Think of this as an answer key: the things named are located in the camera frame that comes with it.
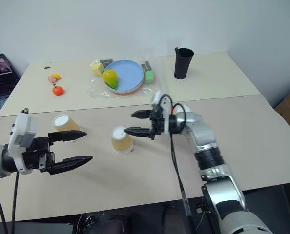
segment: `toy fruit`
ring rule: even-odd
[[[62,77],[58,74],[53,74],[52,77],[55,77],[55,79],[61,79]]]
[[[55,78],[55,77],[50,76],[50,77],[48,77],[47,79],[48,79],[48,81],[51,82],[51,83],[55,83],[55,82],[56,82],[56,78]]]
[[[118,87],[118,76],[114,70],[106,70],[103,72],[103,80],[104,82],[112,89],[116,89]]]
[[[56,86],[56,84],[53,84],[54,88],[52,89],[53,93],[55,95],[62,95],[63,94],[63,88],[60,86]]]

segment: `upside-down paper cup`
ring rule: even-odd
[[[111,131],[111,143],[114,150],[122,155],[133,151],[131,136],[124,132],[124,126],[118,126]]]
[[[73,121],[70,116],[62,114],[58,115],[53,118],[52,125],[56,129],[57,132],[61,131],[70,131],[70,130],[79,130],[81,131],[81,128],[78,124],[76,124],[75,121]]]

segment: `blue plate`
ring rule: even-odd
[[[114,70],[118,75],[118,87],[116,89],[107,87],[115,93],[131,93],[137,90],[144,79],[144,72],[138,63],[131,60],[118,60],[109,64],[106,70]]]

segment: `table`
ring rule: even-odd
[[[204,116],[215,132],[225,161],[241,189],[290,182],[290,127],[262,95],[185,101]],[[117,125],[148,127],[148,120],[129,117],[148,105],[32,114],[39,120],[37,137],[54,129],[51,119],[70,115],[88,133],[71,143],[51,148],[56,161],[71,156],[94,156],[73,171],[49,175],[34,170],[21,175],[16,220],[71,215],[181,199],[170,156],[169,137],[134,137],[135,151],[113,152],[110,130]],[[0,117],[0,144],[7,143],[16,116]],[[179,171],[188,197],[202,196],[198,165],[183,136],[174,137]],[[0,179],[0,200],[11,219],[15,174]]]
[[[158,79],[163,79],[167,92],[174,101],[201,100],[260,94],[226,52],[194,55],[187,77],[174,78],[175,56],[150,61]],[[103,98],[88,95],[91,79],[89,61],[52,62],[31,64],[0,111],[0,116],[16,115],[27,107],[30,113],[81,110],[148,104],[152,96]],[[62,79],[57,85],[66,92],[52,93],[47,77],[53,73]]]

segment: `small orange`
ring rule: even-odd
[[[53,84],[54,88],[52,89],[53,93],[55,95],[62,95],[63,94],[63,88],[60,86],[56,86],[56,84]]]

